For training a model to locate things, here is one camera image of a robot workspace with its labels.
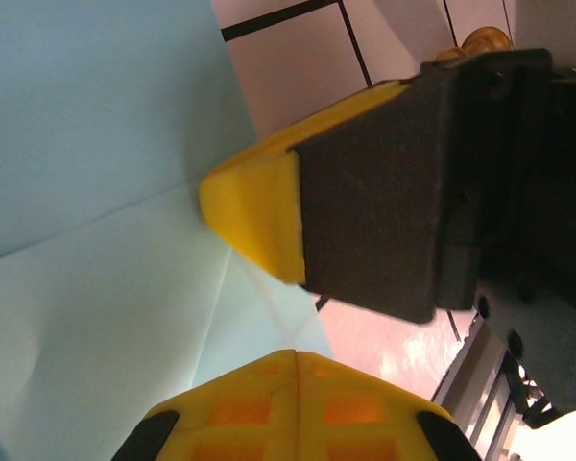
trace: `black tile grout line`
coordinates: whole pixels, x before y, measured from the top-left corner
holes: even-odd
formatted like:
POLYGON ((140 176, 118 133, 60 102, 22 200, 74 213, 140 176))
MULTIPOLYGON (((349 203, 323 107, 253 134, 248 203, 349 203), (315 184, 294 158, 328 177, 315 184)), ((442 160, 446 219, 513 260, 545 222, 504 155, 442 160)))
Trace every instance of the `black tile grout line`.
POLYGON ((515 40, 512 37, 512 29, 510 28, 510 19, 508 18, 508 9, 506 8, 506 0, 501 0, 501 4, 503 5, 503 13, 506 16, 506 26, 508 26, 508 36, 510 36, 510 46, 512 49, 515 49, 515 40))
POLYGON ((452 311, 446 310, 445 312, 448 315, 448 320, 450 321, 450 326, 452 327, 452 332, 454 333, 454 337, 457 340, 457 343, 461 342, 461 333, 459 333, 459 329, 457 328, 457 324, 454 321, 454 315, 452 315, 452 311))
POLYGON ((454 42, 454 46, 458 47, 459 42, 457 41, 457 35, 454 33, 454 25, 452 24, 452 17, 450 16, 450 9, 448 8, 447 0, 444 0, 444 10, 445 10, 445 16, 448 18, 448 26, 450 26, 452 41, 454 42))
POLYGON ((361 67, 361 72, 363 73, 363 77, 365 78, 367 88, 371 88, 372 78, 369 75, 369 70, 367 69, 367 65, 365 64, 365 59, 363 58, 361 49, 358 46, 356 35, 354 34, 354 30, 352 29, 351 23, 349 22, 348 11, 346 10, 346 5, 344 5, 344 0, 339 0, 337 4, 339 5, 339 10, 342 12, 342 18, 344 19, 344 24, 346 25, 346 29, 348 30, 349 41, 352 43, 352 48, 354 49, 354 53, 356 54, 356 58, 358 59, 358 65, 360 65, 361 67))
POLYGON ((339 0, 307 0, 292 7, 286 7, 275 12, 268 12, 258 17, 239 22, 222 29, 224 41, 231 41, 247 34, 261 31, 267 27, 275 26, 281 22, 299 17, 309 12, 314 12, 320 8, 338 3, 339 0))

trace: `tiled wall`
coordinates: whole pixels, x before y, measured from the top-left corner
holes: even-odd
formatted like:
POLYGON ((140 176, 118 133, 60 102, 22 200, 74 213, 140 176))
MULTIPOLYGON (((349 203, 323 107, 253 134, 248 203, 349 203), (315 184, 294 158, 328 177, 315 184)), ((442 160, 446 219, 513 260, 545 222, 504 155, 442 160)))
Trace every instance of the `tiled wall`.
POLYGON ((453 36, 462 42, 484 25, 509 31, 502 0, 212 4, 261 137, 371 82, 418 73, 453 36))

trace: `white tile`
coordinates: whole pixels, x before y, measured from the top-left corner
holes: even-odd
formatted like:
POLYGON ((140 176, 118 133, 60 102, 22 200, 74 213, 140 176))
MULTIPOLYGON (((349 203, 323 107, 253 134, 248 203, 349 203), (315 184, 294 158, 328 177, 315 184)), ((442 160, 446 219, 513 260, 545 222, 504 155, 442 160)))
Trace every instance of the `white tile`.
POLYGON ((444 7, 430 0, 345 0, 372 81, 411 77, 452 46, 444 7))
POLYGON ((447 0, 459 45, 479 27, 494 26, 509 33, 502 0, 447 0))
POLYGON ((335 5, 237 38, 228 49, 261 137, 366 86, 335 5))
POLYGON ((268 12, 276 12, 292 7, 304 0, 211 0, 211 5, 218 18, 220 27, 224 28, 239 22, 247 21, 268 12))

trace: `yellow rubber bumper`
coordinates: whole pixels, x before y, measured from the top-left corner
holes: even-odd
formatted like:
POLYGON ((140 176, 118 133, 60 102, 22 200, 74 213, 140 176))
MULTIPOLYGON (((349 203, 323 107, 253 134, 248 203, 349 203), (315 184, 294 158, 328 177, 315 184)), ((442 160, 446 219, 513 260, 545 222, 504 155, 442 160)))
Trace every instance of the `yellow rubber bumper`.
POLYGON ((200 187, 207 225, 244 257, 286 283, 305 283, 299 142, 397 97, 390 82, 357 93, 273 134, 211 170, 200 187))
POLYGON ((312 352, 279 351, 152 409, 113 461, 126 459, 479 458, 445 410, 429 400, 312 352), (146 447, 155 451, 144 457, 146 447))

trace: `black mechanical part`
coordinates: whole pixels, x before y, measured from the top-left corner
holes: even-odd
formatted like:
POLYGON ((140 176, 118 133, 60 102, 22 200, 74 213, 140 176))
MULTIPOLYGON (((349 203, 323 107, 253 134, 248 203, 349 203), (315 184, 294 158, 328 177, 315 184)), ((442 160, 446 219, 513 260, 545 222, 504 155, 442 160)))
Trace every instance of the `black mechanical part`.
POLYGON ((516 413, 522 415, 522 421, 529 427, 539 429, 564 415, 552 405, 537 386, 532 384, 533 380, 530 377, 520 376, 518 362, 509 353, 506 353, 504 357, 501 371, 508 379, 510 399, 515 406, 516 413), (529 405, 529 399, 537 399, 537 401, 529 405))
POLYGON ((430 411, 416 415, 420 429, 438 461, 481 461, 459 426, 430 411))
POLYGON ((551 81, 544 113, 514 231, 484 247, 478 276, 489 324, 552 403, 526 413, 532 427, 576 410, 576 78, 551 81))
POLYGON ((305 288, 417 323, 470 309, 482 245, 513 230, 550 69, 543 50, 425 66, 294 146, 305 288))
POLYGON ((180 414, 166 410, 141 421, 111 461, 155 461, 180 414))
POLYGON ((478 299, 478 303, 476 304, 476 310, 480 314, 480 317, 483 319, 488 319, 489 315, 491 315, 491 308, 489 307, 489 300, 487 300, 486 296, 481 296, 478 299))
POLYGON ((323 309, 323 307, 326 305, 326 303, 328 303, 329 301, 330 301, 330 298, 328 296, 320 295, 320 297, 316 301, 316 310, 320 312, 323 309))

